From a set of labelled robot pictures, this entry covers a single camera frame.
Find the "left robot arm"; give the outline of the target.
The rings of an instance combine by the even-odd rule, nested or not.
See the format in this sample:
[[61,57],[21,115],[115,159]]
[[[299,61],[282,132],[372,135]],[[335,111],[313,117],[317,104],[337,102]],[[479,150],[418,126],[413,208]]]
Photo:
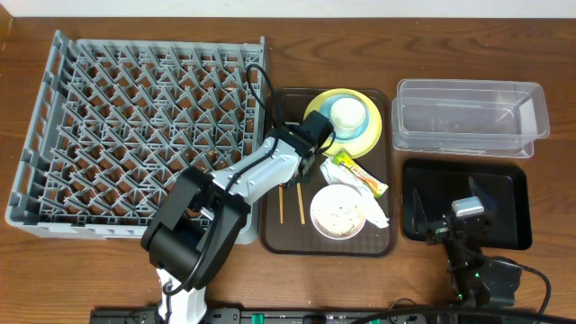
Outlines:
[[329,118],[309,113],[300,124],[274,126],[239,162],[204,173],[191,166],[176,179],[141,237],[162,284],[157,323],[198,323],[205,288],[230,255],[251,208],[271,189],[296,183],[336,137]]

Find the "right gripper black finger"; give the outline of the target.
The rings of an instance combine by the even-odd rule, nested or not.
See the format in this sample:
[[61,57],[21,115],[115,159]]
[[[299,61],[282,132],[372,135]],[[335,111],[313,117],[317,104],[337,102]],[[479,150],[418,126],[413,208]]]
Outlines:
[[480,201],[491,201],[491,196],[481,188],[477,181],[472,176],[468,177],[468,185],[473,196],[476,196]]
[[419,191],[417,189],[414,189],[412,191],[412,195],[414,202],[414,216],[412,220],[412,227],[414,230],[424,230],[428,225],[428,219],[419,196]]

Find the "wooden chopstick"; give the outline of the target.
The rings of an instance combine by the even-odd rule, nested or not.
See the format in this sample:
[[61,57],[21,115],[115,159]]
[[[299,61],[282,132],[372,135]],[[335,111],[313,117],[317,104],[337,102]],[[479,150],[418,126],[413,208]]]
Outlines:
[[302,186],[301,186],[301,183],[297,183],[297,184],[296,184],[296,190],[297,190],[297,198],[298,198],[298,206],[299,206],[299,214],[300,214],[300,219],[301,219],[301,225],[305,225],[305,224],[306,224],[306,219],[305,219],[305,210],[304,210],[303,199],[302,199]]
[[282,185],[278,186],[279,192],[279,217],[280,224],[284,224],[284,187]]

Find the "green yellow snack wrapper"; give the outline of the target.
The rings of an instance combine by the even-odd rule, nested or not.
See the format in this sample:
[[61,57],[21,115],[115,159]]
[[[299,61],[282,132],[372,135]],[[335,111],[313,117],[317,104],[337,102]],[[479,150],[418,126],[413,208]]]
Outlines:
[[380,198],[389,189],[389,186],[374,176],[370,175],[359,166],[345,150],[341,150],[331,158],[337,166],[346,168],[354,177],[361,180],[373,193],[375,198]]

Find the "white napkin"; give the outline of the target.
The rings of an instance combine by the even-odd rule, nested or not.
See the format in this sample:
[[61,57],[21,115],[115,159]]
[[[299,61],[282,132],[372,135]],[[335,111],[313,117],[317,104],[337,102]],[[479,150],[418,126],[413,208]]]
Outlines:
[[343,166],[337,166],[326,158],[319,166],[320,172],[329,185],[346,185],[357,191],[362,199],[365,218],[379,229],[389,226],[389,218],[383,207],[378,203],[371,190],[359,179],[354,177]]

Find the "pink bowl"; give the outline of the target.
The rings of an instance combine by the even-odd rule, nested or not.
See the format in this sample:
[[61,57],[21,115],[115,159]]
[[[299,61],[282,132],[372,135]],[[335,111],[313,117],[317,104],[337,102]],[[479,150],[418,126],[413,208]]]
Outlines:
[[333,240],[351,239],[366,223],[361,195],[344,184],[320,189],[310,203],[310,218],[322,236]]

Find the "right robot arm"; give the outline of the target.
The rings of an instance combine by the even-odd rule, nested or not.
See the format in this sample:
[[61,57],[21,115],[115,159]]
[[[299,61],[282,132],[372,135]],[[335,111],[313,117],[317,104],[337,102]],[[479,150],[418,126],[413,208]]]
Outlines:
[[428,217],[419,192],[413,190],[412,228],[428,245],[444,246],[447,272],[461,304],[509,308],[515,303],[522,269],[510,259],[482,253],[481,238],[491,229],[497,204],[472,178],[468,186],[471,194],[451,202],[438,220]]

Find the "white plastic cup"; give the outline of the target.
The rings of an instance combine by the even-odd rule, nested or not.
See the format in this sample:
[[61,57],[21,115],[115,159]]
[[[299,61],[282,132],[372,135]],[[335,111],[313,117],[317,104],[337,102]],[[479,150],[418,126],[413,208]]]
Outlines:
[[330,108],[330,119],[339,139],[347,140],[355,135],[365,121],[365,107],[355,98],[336,100]]

